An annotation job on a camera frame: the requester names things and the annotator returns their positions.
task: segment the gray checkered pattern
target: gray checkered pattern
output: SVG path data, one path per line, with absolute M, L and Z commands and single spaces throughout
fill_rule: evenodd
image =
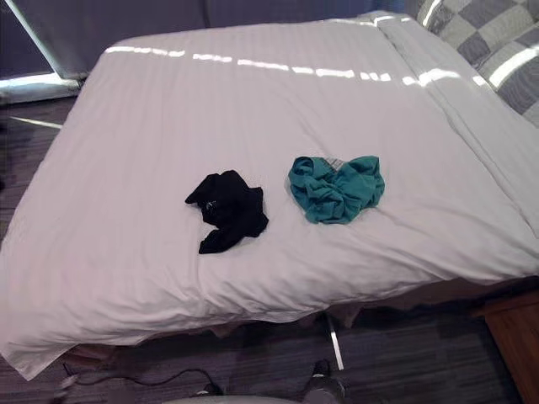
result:
M 478 71 L 489 80 L 500 66 L 529 49 L 539 49 L 539 23 L 495 51 Z M 539 127 L 539 56 L 518 66 L 494 89 L 511 108 Z
M 478 66 L 507 40 L 533 25 L 530 0 L 426 0 L 418 14 L 426 28 Z

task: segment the wooden furniture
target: wooden furniture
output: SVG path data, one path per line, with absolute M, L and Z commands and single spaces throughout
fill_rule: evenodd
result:
M 539 403 L 539 291 L 486 305 L 484 316 L 525 404 Z

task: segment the teal clothing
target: teal clothing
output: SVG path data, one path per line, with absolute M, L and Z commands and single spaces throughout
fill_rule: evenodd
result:
M 350 162 L 298 157 L 288 173 L 291 191 L 312 223 L 348 223 L 378 205 L 385 188 L 378 157 Z

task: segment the floor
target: floor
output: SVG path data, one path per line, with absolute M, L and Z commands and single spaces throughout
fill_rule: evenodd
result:
M 64 98 L 21 104 L 0 112 L 0 237 L 15 207 L 74 103 Z M 39 122 L 23 122 L 12 117 Z M 483 320 L 471 318 L 462 305 L 365 311 L 351 329 L 338 329 L 350 402 L 517 404 L 520 398 Z M 210 333 L 175 336 L 120 351 L 117 371 L 156 381 L 188 367 L 206 369 L 234 394 L 298 399 L 314 362 L 336 362 L 327 323 L 255 323 L 230 337 Z M 53 364 L 31 382 L 24 381 L 0 358 L 0 403 L 45 403 L 65 377 Z M 85 380 L 94 375 L 85 376 Z M 161 403 L 186 397 L 205 384 L 186 375 L 159 387 L 112 380 L 76 387 L 67 403 Z

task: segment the clothing tag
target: clothing tag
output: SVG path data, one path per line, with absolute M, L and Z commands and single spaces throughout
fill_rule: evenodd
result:
M 335 171 L 338 171 L 340 170 L 341 167 L 343 167 L 343 165 L 346 163 L 346 162 L 343 162 L 342 160 L 339 160 L 338 158 L 324 158 L 323 159 L 327 164 L 329 164 L 329 166 L 331 166 L 331 168 Z

